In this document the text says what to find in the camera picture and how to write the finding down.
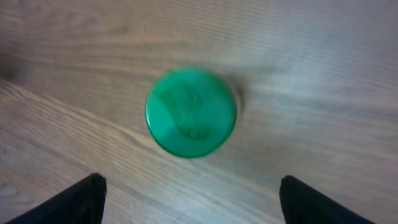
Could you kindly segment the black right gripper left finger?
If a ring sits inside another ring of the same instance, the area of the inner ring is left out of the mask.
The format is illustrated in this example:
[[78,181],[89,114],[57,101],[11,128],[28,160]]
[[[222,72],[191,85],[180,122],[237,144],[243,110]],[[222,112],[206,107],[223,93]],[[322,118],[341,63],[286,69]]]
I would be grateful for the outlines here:
[[93,173],[6,224],[101,224],[106,178]]

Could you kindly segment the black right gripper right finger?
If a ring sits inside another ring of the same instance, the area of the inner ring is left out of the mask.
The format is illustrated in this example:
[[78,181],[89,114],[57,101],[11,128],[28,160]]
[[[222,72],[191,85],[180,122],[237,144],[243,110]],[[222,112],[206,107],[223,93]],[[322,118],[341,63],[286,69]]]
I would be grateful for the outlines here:
[[279,197],[286,224],[372,224],[292,175],[282,178]]

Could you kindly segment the green lid white jar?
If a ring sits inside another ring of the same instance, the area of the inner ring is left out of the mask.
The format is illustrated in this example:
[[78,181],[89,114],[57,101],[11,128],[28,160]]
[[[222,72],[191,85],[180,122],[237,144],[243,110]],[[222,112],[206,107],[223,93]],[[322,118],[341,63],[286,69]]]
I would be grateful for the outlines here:
[[206,156],[232,135],[241,112],[241,97],[217,73],[192,66],[174,67],[150,88],[145,120],[153,140],[184,159]]

